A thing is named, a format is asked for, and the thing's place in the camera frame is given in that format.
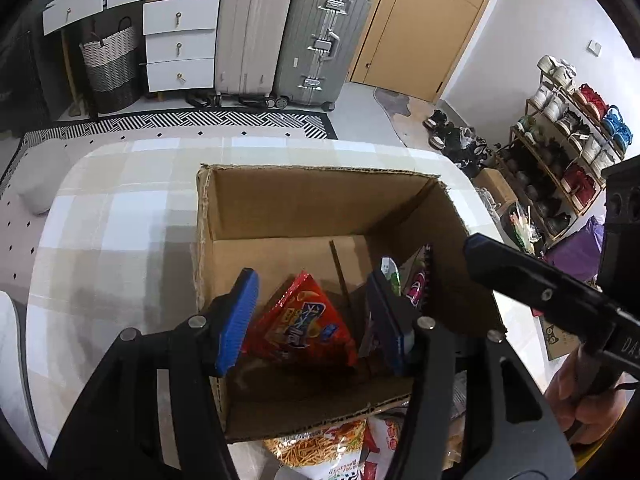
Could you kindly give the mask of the person's right hand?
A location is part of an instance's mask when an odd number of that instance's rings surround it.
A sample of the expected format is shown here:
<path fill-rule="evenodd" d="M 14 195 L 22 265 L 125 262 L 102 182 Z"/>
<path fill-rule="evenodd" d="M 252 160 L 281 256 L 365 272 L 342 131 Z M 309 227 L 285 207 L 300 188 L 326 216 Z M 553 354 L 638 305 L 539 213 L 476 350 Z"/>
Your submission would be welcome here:
<path fill-rule="evenodd" d="M 602 439 L 620 419 L 627 400 L 623 391 L 613 389 L 595 396 L 580 398 L 577 391 L 577 364 L 582 350 L 574 350 L 554 374 L 544 393 L 556 421 L 563 431 L 574 422 L 580 427 L 568 440 L 570 444 L 592 445 Z"/>

